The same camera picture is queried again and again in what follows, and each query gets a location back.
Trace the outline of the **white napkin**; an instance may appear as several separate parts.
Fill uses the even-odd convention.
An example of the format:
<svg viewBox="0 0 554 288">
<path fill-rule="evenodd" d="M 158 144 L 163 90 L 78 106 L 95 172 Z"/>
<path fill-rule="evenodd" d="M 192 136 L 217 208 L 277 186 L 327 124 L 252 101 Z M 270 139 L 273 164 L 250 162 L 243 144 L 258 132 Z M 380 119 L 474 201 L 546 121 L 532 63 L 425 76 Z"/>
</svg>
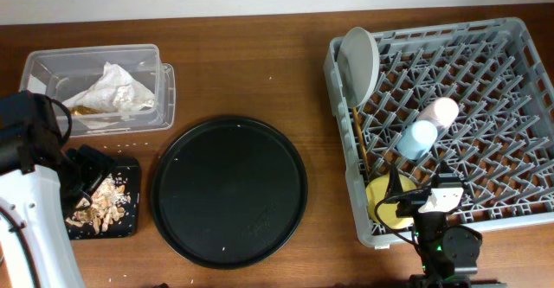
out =
<svg viewBox="0 0 554 288">
<path fill-rule="evenodd" d="M 112 105 L 118 112 L 137 112 L 152 108 L 154 104 L 154 93 L 137 81 L 119 86 L 112 100 Z"/>
</svg>

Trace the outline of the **grey plate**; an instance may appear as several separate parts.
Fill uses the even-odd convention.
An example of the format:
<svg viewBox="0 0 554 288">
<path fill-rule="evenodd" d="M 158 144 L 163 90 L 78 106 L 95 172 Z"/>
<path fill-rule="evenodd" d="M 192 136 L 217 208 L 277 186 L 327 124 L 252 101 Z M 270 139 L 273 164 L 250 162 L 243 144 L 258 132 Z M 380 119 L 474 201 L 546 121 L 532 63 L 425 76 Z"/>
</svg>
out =
<svg viewBox="0 0 554 288">
<path fill-rule="evenodd" d="M 345 99 L 350 108 L 361 106 L 374 93 L 379 62 L 373 35 L 361 27 L 351 29 L 342 40 L 337 56 Z"/>
</svg>

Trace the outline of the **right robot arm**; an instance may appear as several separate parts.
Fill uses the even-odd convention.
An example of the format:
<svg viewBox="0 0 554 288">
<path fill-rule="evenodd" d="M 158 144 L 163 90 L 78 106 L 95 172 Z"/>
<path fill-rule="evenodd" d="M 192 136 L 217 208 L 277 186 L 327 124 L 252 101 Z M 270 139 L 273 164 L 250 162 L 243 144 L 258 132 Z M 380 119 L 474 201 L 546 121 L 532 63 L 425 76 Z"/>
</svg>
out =
<svg viewBox="0 0 554 288">
<path fill-rule="evenodd" d="M 422 262 L 422 274 L 412 275 L 409 287 L 478 286 L 470 277 L 478 271 L 482 234 L 448 223 L 448 215 L 460 206 L 466 187 L 464 179 L 444 162 L 430 183 L 411 190 L 402 187 L 398 168 L 390 168 L 383 202 L 396 206 L 397 217 L 413 220 L 408 242 Z"/>
</svg>

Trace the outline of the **blue cup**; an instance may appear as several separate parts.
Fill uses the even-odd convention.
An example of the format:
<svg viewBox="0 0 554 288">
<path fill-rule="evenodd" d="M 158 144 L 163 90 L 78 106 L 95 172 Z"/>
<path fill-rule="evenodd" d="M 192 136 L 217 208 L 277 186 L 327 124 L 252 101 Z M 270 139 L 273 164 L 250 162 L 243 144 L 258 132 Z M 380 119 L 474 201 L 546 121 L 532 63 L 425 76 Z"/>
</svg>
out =
<svg viewBox="0 0 554 288">
<path fill-rule="evenodd" d="M 429 152 L 437 137 L 438 131 L 432 122 L 418 120 L 403 131 L 396 149 L 403 157 L 418 160 Z"/>
</svg>

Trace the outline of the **yellow bowl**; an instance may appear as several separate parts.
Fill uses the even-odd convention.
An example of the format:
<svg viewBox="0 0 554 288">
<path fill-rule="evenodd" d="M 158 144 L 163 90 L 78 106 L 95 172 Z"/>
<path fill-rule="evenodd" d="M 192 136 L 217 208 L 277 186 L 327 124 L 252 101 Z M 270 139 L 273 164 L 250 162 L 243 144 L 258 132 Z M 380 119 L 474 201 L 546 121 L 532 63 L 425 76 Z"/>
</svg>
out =
<svg viewBox="0 0 554 288">
<path fill-rule="evenodd" d="M 416 185 L 406 176 L 399 176 L 403 191 L 410 191 L 416 189 Z M 378 223 L 375 215 L 376 205 L 384 199 L 386 190 L 389 184 L 389 175 L 384 175 L 372 180 L 365 189 L 368 201 L 368 214 L 369 217 Z M 384 203 L 378 208 L 378 214 L 381 220 L 392 229 L 404 229 L 413 225 L 414 221 L 411 217 L 397 217 L 396 216 L 396 204 Z"/>
</svg>

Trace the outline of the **pink cup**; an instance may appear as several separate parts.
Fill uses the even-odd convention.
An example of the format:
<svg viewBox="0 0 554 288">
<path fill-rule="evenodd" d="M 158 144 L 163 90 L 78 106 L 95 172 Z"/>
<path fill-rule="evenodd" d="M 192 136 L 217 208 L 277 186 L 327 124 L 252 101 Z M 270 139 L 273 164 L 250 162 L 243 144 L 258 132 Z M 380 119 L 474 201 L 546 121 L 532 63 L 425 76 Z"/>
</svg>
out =
<svg viewBox="0 0 554 288">
<path fill-rule="evenodd" d="M 427 120 L 438 130 L 447 129 L 459 115 L 459 105 L 450 98 L 441 97 L 425 107 L 417 116 L 417 120 Z"/>
</svg>

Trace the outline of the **brown snack wrapper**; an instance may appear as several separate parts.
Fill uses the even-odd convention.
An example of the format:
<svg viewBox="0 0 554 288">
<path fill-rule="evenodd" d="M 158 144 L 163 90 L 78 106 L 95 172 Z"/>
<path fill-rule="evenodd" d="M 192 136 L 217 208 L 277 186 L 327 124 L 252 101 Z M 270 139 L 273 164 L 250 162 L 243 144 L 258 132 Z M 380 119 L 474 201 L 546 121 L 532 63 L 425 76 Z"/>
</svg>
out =
<svg viewBox="0 0 554 288">
<path fill-rule="evenodd" d="M 70 109 L 70 112 L 73 116 L 84 116 L 84 115 L 94 115 L 94 114 L 101 114 L 102 111 L 96 110 L 93 108 L 85 107 L 85 106 L 75 106 Z"/>
</svg>

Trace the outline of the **food scraps with rice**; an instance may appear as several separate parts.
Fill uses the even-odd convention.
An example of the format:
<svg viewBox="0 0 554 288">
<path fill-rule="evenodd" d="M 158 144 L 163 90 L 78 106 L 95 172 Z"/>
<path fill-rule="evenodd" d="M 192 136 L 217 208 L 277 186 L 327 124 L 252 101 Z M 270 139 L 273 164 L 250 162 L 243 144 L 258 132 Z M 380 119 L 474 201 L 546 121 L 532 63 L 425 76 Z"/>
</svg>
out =
<svg viewBox="0 0 554 288">
<path fill-rule="evenodd" d="M 100 235 L 110 227 L 118 227 L 129 215 L 125 206 L 131 203 L 131 193 L 126 190 L 127 179 L 118 174 L 115 178 L 109 175 L 96 189 L 92 196 L 83 198 L 77 210 L 71 214 L 65 223 L 69 227 L 92 228 L 89 235 Z"/>
</svg>

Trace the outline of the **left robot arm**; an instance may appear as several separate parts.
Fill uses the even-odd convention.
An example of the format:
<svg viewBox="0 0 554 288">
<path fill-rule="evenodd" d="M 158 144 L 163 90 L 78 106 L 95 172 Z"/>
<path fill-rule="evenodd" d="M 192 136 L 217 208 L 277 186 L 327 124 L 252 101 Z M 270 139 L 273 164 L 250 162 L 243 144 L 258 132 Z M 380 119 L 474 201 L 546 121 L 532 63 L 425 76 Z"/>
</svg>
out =
<svg viewBox="0 0 554 288">
<path fill-rule="evenodd" d="M 87 145 L 64 148 L 61 102 L 21 91 L 1 100 L 1 250 L 14 287 L 82 287 L 65 220 L 115 161 Z"/>
</svg>

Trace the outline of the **wooden chopstick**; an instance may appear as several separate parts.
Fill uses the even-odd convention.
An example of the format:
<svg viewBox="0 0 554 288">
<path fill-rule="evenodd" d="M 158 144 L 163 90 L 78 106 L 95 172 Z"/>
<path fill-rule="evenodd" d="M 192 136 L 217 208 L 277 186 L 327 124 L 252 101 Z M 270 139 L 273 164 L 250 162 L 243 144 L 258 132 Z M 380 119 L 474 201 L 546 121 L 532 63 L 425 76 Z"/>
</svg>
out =
<svg viewBox="0 0 554 288">
<path fill-rule="evenodd" d="M 353 119 L 354 119 L 355 131 L 356 131 L 357 136 L 358 136 L 360 153 L 361 153 L 361 156 L 364 160 L 364 169 L 365 169 L 366 174 L 369 176 L 369 173 L 370 173 L 370 168 L 369 167 L 370 166 L 369 166 L 369 163 L 368 163 L 367 152 L 366 152 L 366 148 L 365 148 L 364 135 L 363 135 L 363 132 L 361 130 L 361 122 L 360 122 L 359 115 L 358 115 L 358 110 L 357 110 L 356 107 L 352 108 L 352 114 L 353 114 Z"/>
</svg>

